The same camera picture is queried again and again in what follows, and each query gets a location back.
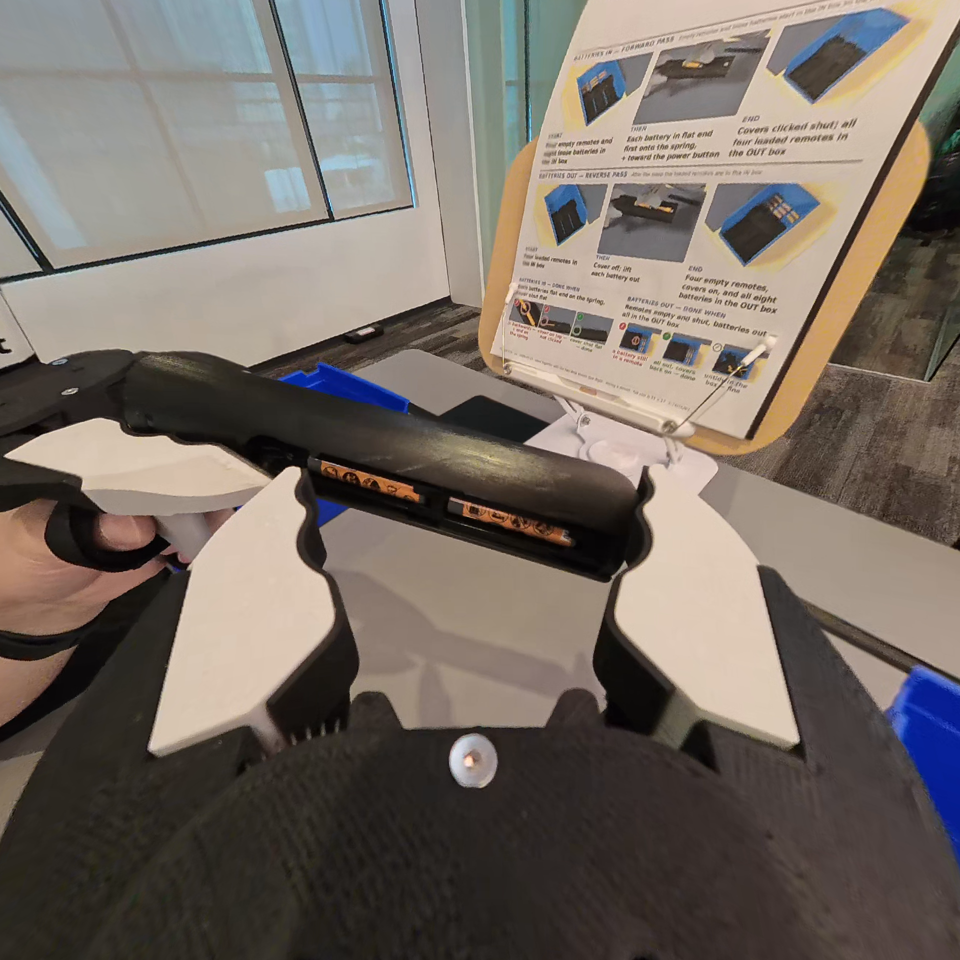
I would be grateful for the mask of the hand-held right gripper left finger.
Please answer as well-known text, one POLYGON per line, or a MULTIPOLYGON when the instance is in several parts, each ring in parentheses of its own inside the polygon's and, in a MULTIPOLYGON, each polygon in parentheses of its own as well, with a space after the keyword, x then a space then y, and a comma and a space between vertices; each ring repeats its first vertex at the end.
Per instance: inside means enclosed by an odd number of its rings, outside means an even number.
POLYGON ((267 756, 334 720, 358 649, 306 472, 285 469, 193 562, 149 752, 157 758, 239 729, 267 756))

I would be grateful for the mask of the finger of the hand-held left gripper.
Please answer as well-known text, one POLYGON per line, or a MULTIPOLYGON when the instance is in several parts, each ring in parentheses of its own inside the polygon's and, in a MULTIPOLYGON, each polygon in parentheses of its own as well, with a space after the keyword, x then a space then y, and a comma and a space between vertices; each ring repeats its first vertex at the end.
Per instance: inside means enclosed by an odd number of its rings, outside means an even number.
POLYGON ((249 502, 271 477, 219 446, 136 436, 93 418, 22 444, 13 462, 70 474, 82 493, 116 516, 204 514, 249 502))

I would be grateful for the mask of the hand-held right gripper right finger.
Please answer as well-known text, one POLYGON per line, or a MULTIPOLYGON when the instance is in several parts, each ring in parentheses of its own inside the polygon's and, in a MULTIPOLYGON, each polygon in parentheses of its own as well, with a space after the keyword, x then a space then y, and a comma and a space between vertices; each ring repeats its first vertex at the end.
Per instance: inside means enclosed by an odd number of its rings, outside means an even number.
POLYGON ((607 712, 672 748, 700 723, 797 747, 755 554, 666 468, 645 469, 639 492, 639 553, 610 585, 593 654, 607 712))

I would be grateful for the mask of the black remote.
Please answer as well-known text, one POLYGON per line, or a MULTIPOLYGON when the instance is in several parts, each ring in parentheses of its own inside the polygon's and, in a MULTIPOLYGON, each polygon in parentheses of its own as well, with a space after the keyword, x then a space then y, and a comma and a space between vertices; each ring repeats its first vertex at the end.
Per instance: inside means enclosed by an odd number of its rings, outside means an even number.
POLYGON ((640 553, 642 481, 434 417, 261 377, 214 356, 210 379, 169 401, 154 420, 158 432, 230 450, 273 476, 290 466, 308 474, 315 452, 411 483, 426 495, 424 506, 345 506, 590 579, 611 581, 640 553), (561 526, 576 545, 468 522, 448 512, 450 498, 561 526))

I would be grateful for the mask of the orange black battery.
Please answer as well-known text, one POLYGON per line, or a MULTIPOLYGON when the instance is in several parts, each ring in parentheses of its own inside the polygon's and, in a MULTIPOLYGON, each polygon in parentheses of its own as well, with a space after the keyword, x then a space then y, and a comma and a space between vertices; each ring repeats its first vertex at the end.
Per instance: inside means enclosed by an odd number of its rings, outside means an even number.
POLYGON ((317 495, 346 506, 376 505, 409 509, 426 505, 414 485, 364 468, 309 457, 306 469, 317 495))
POLYGON ((549 545, 566 549, 576 546, 576 540, 568 529, 523 514, 454 497, 448 499, 447 511, 464 521, 494 527, 549 545))

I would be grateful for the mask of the blue plastic bin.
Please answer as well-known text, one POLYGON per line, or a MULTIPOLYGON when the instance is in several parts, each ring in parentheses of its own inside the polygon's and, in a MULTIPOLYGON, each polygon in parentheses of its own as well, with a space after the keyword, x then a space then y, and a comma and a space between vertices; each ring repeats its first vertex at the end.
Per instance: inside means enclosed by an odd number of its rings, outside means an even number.
MULTIPOLYGON (((325 363, 318 363, 312 370, 297 370, 282 375, 279 381, 317 394, 371 405, 403 415, 409 412, 410 403, 407 398, 325 363)), ((320 453, 312 452, 310 456, 330 461, 330 457, 320 453)))
POLYGON ((958 857, 958 681, 917 666, 900 686, 886 716, 914 762, 958 857))

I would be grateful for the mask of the person's left hand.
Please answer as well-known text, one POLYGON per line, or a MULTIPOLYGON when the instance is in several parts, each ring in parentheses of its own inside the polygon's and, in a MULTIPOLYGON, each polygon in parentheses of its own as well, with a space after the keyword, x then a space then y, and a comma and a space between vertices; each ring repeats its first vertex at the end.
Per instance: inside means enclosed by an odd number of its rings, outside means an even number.
POLYGON ((165 556, 136 570, 102 572, 56 557, 45 532, 54 509, 32 501, 1 514, 1 630, 27 637, 70 633, 166 569, 165 556))

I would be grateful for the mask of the large glass window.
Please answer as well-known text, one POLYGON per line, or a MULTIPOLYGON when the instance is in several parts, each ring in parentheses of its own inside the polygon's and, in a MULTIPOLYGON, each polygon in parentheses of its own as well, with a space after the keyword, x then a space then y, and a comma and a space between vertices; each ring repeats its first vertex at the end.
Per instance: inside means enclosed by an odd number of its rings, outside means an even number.
POLYGON ((415 203, 386 2, 3 1, 2 280, 415 203))

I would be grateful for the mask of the instruction sheet on stand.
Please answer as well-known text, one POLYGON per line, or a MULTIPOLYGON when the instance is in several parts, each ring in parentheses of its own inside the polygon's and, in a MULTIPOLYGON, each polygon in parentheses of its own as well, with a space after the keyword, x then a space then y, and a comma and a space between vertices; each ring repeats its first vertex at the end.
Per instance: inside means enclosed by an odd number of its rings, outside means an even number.
POLYGON ((958 19, 587 2, 505 183, 486 366, 704 453, 772 444, 919 197, 958 19))

